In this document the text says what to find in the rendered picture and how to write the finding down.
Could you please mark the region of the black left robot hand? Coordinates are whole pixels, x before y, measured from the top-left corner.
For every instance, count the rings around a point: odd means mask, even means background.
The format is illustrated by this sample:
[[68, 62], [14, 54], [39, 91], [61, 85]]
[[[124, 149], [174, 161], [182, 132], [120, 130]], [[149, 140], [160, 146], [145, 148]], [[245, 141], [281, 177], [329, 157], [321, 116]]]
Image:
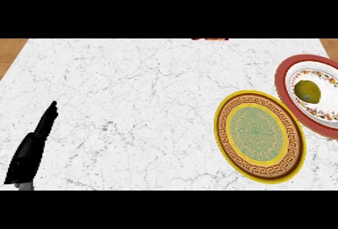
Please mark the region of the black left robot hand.
[[20, 143], [6, 172], [5, 184], [33, 182], [39, 171], [45, 143], [58, 117], [56, 101], [48, 107], [34, 132], [30, 132]]

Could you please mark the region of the yellow brown green patterned plate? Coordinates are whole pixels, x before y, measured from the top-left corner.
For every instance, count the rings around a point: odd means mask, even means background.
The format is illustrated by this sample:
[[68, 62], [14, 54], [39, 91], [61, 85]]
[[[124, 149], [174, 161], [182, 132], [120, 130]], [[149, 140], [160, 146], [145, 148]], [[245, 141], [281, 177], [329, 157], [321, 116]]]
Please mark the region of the yellow brown green patterned plate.
[[263, 183], [288, 181], [306, 160], [306, 137], [296, 116], [267, 93], [241, 90], [220, 102], [214, 135], [236, 171]]

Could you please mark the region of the yellow green lemon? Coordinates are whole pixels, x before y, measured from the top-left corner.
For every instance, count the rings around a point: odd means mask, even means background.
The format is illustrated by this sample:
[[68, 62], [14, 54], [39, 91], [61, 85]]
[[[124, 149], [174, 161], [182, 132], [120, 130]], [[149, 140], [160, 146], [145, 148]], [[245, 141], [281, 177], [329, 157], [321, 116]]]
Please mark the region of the yellow green lemon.
[[313, 81], [300, 81], [294, 86], [297, 97], [310, 104], [318, 104], [321, 100], [319, 86]]

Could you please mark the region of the red rimmed white floral plate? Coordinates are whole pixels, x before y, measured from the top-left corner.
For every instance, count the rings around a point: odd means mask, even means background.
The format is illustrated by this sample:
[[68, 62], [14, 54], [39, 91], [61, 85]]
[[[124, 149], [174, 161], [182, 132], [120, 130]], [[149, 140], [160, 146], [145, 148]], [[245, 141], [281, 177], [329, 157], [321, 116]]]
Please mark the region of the red rimmed white floral plate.
[[318, 55], [288, 57], [276, 70], [275, 86], [301, 124], [338, 140], [338, 63]]

